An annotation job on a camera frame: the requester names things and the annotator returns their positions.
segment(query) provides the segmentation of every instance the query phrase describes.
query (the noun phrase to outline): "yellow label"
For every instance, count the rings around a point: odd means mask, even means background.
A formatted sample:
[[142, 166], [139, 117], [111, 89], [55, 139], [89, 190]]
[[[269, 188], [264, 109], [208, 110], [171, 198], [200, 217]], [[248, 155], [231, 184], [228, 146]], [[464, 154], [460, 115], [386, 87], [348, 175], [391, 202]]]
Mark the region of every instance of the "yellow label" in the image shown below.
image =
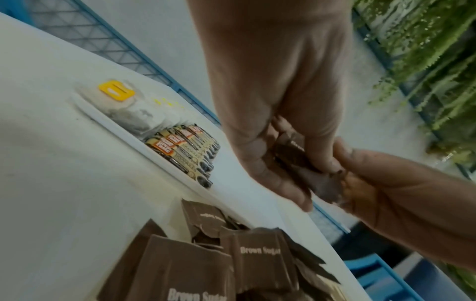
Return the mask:
[[127, 89], [120, 81], [117, 80], [110, 80], [100, 84], [98, 88], [117, 101], [124, 101], [135, 95], [133, 90]]

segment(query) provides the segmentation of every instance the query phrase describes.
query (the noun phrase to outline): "hand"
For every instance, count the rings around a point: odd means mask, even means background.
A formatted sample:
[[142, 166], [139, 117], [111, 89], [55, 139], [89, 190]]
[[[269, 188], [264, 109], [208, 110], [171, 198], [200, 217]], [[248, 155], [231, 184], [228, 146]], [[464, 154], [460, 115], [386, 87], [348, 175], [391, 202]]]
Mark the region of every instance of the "hand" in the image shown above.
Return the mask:
[[399, 157], [352, 150], [341, 207], [387, 238], [423, 255], [476, 271], [476, 185]]
[[312, 209], [310, 194], [276, 165], [270, 125], [284, 117], [305, 137], [311, 163], [341, 166], [332, 144], [343, 113], [352, 37], [348, 0], [188, 1], [215, 108], [244, 169], [257, 182]]

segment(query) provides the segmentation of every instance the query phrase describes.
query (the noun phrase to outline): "white table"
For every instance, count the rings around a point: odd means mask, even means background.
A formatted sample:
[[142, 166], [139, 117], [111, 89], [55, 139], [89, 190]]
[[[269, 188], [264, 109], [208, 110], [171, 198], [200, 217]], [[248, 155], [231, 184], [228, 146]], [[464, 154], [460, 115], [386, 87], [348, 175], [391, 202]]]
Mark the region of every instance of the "white table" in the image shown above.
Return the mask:
[[[75, 82], [108, 78], [157, 93], [170, 89], [3, 14], [0, 27], [1, 299], [94, 300], [149, 218], [185, 240], [178, 201], [207, 200], [67, 100]], [[223, 146], [211, 179], [223, 206], [253, 226], [285, 228], [328, 263], [351, 300], [368, 301], [310, 218], [247, 177], [205, 117], [197, 123]]]

